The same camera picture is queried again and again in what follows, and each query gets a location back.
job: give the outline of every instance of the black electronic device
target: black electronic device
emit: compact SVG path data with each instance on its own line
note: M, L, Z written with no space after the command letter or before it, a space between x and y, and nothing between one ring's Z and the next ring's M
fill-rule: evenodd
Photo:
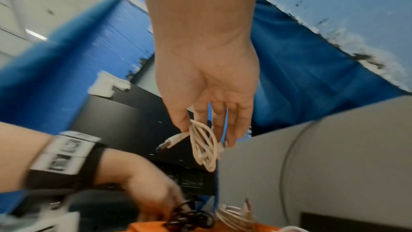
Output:
M185 194L214 195L215 174L196 163L189 139L164 153L156 153L156 147L179 133L179 129L172 124L160 97L137 86L132 89L120 94L121 98L115 94L113 99L137 104L139 108L89 96L70 130L100 137L109 148L149 159L173 178Z

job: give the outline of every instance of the cable connector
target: cable connector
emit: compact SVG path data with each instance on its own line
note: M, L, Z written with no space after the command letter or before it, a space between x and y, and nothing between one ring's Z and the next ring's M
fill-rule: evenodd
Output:
M167 140L164 141L164 143L160 144L156 148L156 152L160 152L165 149L170 149L173 147L176 143L181 142L183 139L189 137L189 132L182 132L176 135L173 135L172 137L168 138Z

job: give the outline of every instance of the gray surface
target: gray surface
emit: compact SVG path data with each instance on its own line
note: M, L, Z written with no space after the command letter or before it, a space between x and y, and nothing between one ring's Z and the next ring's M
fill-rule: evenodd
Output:
M288 213L301 211L412 228L412 97L323 119L295 147L287 168ZM304 128L264 134L226 150L219 163L219 200L251 200L265 224L284 226L279 170Z

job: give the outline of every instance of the forearm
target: forearm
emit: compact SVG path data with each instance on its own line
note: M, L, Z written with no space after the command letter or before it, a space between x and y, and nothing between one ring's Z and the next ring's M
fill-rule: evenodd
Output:
M30 163L51 135L0 122L0 192L21 189Z
M183 50L192 58L199 50L222 44L247 45L254 3L255 0L146 0L156 52Z

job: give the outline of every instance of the white label on wristband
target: white label on wristband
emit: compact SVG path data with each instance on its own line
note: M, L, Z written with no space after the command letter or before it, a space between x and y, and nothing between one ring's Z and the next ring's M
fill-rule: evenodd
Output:
M64 154L43 153L30 169L66 175L78 174L86 158Z
M68 156L87 157L94 143L67 136L56 136L44 152Z
M61 132L60 135L70 136L73 138L78 138L80 140L88 140L94 143L99 142L101 140L99 137L91 136L91 135L76 132L76 131L64 131L64 132Z

